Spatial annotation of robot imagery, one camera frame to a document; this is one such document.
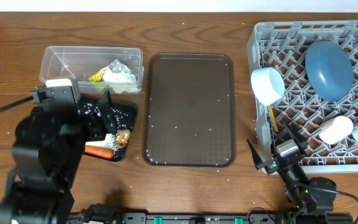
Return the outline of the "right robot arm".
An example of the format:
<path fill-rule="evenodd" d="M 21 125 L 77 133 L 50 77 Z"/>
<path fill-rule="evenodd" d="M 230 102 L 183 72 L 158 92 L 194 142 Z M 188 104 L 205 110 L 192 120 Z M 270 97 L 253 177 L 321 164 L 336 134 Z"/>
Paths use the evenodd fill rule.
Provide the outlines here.
<path fill-rule="evenodd" d="M 249 143 L 257 170 L 277 173 L 283 181 L 285 194 L 296 209 L 273 219 L 274 223 L 327 223 L 328 213 L 333 211 L 336 184 L 324 177 L 308 178 L 300 165 L 305 158 L 308 140 L 289 125 L 285 131 L 290 140 L 276 147 L 272 158 L 263 161 L 254 146 Z"/>

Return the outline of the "brown food scrap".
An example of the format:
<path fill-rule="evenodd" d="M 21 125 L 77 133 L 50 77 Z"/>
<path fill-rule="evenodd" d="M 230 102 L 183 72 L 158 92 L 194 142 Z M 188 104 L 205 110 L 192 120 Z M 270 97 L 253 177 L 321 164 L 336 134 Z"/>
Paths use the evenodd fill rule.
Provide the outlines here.
<path fill-rule="evenodd" d="M 116 139 L 115 139 L 115 146 L 117 148 L 124 148 L 127 146 L 131 137 L 131 131 L 129 129 L 121 129 L 117 131 Z"/>

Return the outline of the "wooden chopstick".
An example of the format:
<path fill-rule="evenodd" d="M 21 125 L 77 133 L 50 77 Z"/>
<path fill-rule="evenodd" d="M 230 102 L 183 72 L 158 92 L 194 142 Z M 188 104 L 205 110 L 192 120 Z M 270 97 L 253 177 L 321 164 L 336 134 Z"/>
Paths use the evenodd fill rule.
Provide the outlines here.
<path fill-rule="evenodd" d="M 273 112 L 273 108 L 272 108 L 272 106 L 268 106 L 267 108 L 268 108 L 268 112 L 269 112 L 270 117 L 271 117 L 273 131 L 275 133 L 278 133 L 278 126 L 277 126 L 277 122 L 276 122 L 275 115 L 274 115 L 274 112 Z"/>

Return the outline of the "light blue rice bowl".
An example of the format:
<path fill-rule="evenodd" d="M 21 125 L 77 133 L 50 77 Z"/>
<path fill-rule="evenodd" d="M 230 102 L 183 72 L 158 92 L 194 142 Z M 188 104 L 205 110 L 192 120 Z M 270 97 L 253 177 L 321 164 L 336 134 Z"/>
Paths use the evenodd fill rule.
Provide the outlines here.
<path fill-rule="evenodd" d="M 280 73 L 272 68 L 260 68 L 251 73 L 251 86 L 255 97 L 264 106 L 271 106 L 283 98 L 285 86 Z"/>

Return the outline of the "white napkin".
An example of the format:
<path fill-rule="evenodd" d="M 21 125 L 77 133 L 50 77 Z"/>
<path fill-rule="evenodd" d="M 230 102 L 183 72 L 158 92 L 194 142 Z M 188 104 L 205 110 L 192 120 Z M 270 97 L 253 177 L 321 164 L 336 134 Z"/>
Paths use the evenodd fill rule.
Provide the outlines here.
<path fill-rule="evenodd" d="M 130 73 L 106 73 L 104 81 L 117 94 L 136 93 L 139 91 L 136 77 Z"/>

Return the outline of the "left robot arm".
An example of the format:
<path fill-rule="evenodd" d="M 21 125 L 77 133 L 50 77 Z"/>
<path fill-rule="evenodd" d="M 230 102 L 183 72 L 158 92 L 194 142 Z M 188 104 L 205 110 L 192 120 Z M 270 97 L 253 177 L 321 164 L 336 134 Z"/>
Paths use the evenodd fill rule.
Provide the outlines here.
<path fill-rule="evenodd" d="M 75 99 L 71 87 L 32 93 L 34 108 L 15 130 L 16 163 L 6 180 L 0 223 L 66 223 L 74 204 L 71 187 L 88 141 L 105 138 L 111 94 Z"/>

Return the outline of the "orange carrot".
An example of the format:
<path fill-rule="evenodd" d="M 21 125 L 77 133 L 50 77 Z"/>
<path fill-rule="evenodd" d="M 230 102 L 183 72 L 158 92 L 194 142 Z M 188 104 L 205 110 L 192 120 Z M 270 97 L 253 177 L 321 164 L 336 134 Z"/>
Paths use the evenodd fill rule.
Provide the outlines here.
<path fill-rule="evenodd" d="M 114 157 L 114 151 L 98 146 L 85 146 L 85 154 L 101 159 L 111 160 Z"/>

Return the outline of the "foil snack wrapper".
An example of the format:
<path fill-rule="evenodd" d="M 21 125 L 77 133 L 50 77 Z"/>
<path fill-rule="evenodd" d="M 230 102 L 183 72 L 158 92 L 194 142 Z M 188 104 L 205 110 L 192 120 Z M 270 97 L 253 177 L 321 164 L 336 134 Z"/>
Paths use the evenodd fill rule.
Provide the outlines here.
<path fill-rule="evenodd" d="M 103 78 L 104 74 L 106 74 L 106 73 L 130 73 L 130 74 L 134 75 L 132 70 L 127 65 L 120 62 L 118 59 L 115 59 L 115 61 L 113 61 L 112 63 L 110 63 L 106 67 L 102 68 L 101 70 L 99 70 L 94 75 L 92 75 L 88 78 L 89 82 L 95 83 L 94 88 L 96 90 L 103 91 L 104 89 L 109 87 Z"/>

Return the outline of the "dark blue plate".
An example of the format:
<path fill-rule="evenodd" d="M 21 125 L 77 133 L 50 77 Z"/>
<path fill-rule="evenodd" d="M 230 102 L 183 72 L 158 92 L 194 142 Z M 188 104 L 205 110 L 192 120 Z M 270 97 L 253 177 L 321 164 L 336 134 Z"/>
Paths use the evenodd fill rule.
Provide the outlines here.
<path fill-rule="evenodd" d="M 305 68 L 313 90 L 323 100 L 335 102 L 351 90 L 354 75 L 343 48 L 329 41 L 311 44 L 306 51 Z"/>

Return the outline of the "small pink cup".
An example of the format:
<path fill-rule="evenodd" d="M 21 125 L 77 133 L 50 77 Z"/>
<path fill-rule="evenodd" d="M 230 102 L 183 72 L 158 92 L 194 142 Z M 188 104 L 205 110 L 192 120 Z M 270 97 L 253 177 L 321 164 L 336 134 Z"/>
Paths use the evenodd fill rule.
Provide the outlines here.
<path fill-rule="evenodd" d="M 346 116 L 337 116 L 323 122 L 319 138 L 326 144 L 336 144 L 348 136 L 353 128 L 353 122 Z"/>

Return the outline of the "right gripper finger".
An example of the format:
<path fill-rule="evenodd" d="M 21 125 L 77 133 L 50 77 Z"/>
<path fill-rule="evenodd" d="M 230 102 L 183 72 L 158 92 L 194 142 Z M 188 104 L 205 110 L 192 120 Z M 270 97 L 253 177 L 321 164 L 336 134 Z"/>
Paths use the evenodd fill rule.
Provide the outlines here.
<path fill-rule="evenodd" d="M 305 138 L 303 135 L 298 133 L 296 130 L 294 130 L 291 126 L 288 124 L 285 124 L 285 129 L 287 133 L 291 136 L 291 138 L 294 140 L 296 145 L 299 149 L 307 149 L 308 147 L 308 139 Z"/>
<path fill-rule="evenodd" d="M 252 145 L 252 143 L 250 142 L 250 140 L 248 139 L 247 140 L 247 143 L 250 147 L 250 150 L 251 150 L 251 153 L 252 153 L 252 159 L 253 159 L 253 162 L 254 162 L 254 167 L 259 170 L 261 168 L 263 168 L 263 160 L 260 158 L 258 152 L 256 151 L 256 149 L 254 148 L 254 146 Z"/>

